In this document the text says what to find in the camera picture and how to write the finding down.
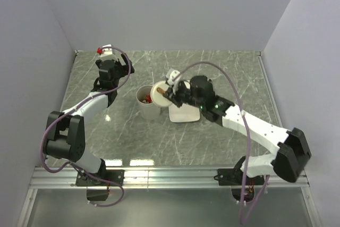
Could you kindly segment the white round container lid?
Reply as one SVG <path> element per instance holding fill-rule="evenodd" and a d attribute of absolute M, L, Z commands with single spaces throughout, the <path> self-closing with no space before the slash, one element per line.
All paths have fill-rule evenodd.
<path fill-rule="evenodd" d="M 152 102 L 161 108 L 169 107 L 172 102 L 164 96 L 164 93 L 169 88 L 165 80 L 159 81 L 152 86 L 150 97 Z"/>

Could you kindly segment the red crab toy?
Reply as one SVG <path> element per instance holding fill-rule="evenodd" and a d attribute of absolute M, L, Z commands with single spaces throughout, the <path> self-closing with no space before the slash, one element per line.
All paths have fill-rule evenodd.
<path fill-rule="evenodd" d="M 144 104 L 152 104 L 151 95 L 150 95 L 150 94 L 145 95 L 145 97 L 144 97 L 144 99 L 142 100 L 142 102 L 143 102 Z"/>

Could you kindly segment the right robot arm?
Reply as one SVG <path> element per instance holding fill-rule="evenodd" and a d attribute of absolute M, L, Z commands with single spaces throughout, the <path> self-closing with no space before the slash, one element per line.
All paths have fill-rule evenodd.
<path fill-rule="evenodd" d="M 205 75 L 192 77 L 188 85 L 179 75 L 171 75 L 166 84 L 164 97 L 177 107 L 183 104 L 196 107 L 208 121 L 248 136 L 268 150 L 267 155 L 239 161 L 234 171 L 238 183 L 246 184 L 256 176 L 274 174 L 290 183 L 297 181 L 311 158 L 302 130 L 284 129 L 241 110 L 239 105 L 218 96 Z"/>

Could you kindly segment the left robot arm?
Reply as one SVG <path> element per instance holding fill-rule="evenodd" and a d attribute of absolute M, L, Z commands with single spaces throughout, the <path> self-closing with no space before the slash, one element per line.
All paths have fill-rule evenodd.
<path fill-rule="evenodd" d="M 88 96 L 64 112 L 49 114 L 45 133 L 40 144 L 40 160 L 50 173 L 45 157 L 65 159 L 76 169 L 84 172 L 96 186 L 107 180 L 105 161 L 86 149 L 86 123 L 97 113 L 110 107 L 131 74 L 133 64 L 125 52 L 121 52 L 123 63 L 115 59 L 97 59 L 95 64 L 99 76 L 93 83 Z"/>

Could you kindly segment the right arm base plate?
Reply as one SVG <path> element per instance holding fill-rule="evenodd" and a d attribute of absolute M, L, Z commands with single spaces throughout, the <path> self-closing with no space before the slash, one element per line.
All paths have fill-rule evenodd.
<path fill-rule="evenodd" d="M 214 180 L 218 182 L 219 186 L 241 186 L 242 185 L 243 172 L 239 169 L 218 169 L 217 175 L 214 176 Z M 263 185 L 265 182 L 264 177 L 255 176 L 250 178 L 246 176 L 246 186 L 250 185 Z"/>

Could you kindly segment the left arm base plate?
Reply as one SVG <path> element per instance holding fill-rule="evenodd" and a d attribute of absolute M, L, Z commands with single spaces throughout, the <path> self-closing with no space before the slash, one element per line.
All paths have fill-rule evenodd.
<path fill-rule="evenodd" d="M 106 170 L 102 174 L 91 173 L 88 176 L 86 173 L 79 172 L 76 178 L 75 185 L 77 187 L 95 187 L 95 186 L 107 186 L 110 182 L 123 184 L 124 170 Z"/>

